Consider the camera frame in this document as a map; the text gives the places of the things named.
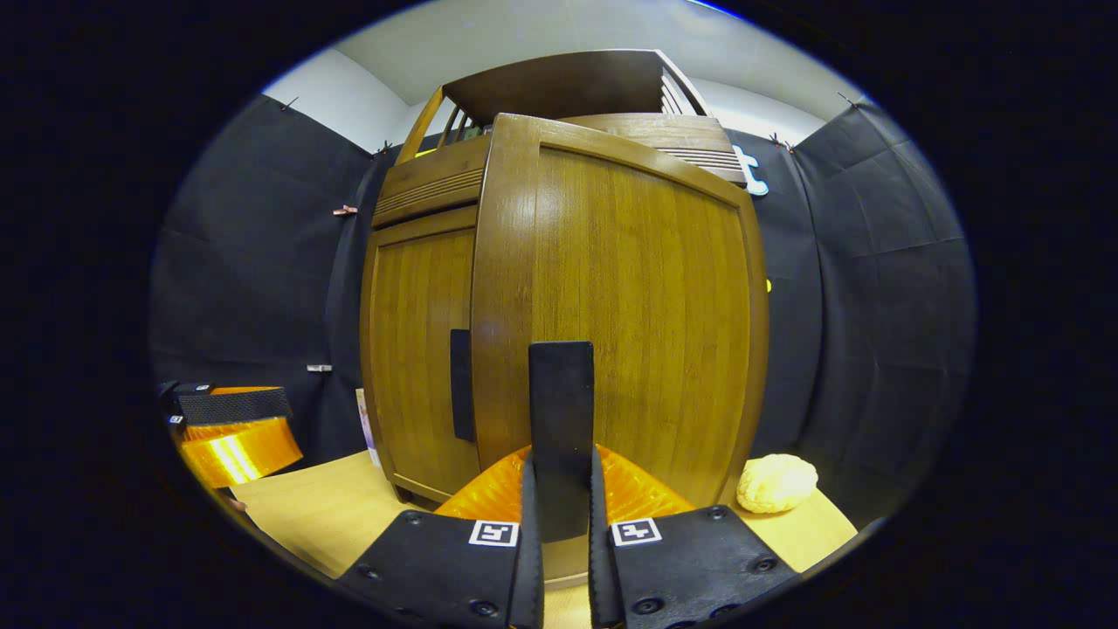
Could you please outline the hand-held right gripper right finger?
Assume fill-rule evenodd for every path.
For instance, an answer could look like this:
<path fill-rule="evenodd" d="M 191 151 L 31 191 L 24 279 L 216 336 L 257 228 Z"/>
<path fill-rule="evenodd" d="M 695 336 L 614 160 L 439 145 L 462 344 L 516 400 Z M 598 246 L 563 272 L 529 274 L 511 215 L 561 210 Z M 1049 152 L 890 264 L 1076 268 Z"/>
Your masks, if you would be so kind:
<path fill-rule="evenodd" d="M 588 566 L 595 628 L 714 628 L 800 582 L 730 506 L 695 508 L 601 446 Z"/>

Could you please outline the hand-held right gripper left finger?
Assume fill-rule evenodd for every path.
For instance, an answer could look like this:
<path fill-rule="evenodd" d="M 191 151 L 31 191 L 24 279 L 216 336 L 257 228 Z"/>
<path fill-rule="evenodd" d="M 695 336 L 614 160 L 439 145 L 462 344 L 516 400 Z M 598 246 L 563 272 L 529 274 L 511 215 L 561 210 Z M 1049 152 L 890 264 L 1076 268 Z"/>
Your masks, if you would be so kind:
<path fill-rule="evenodd" d="M 402 511 L 338 578 L 404 628 L 539 628 L 542 532 L 530 447 L 439 509 Z"/>

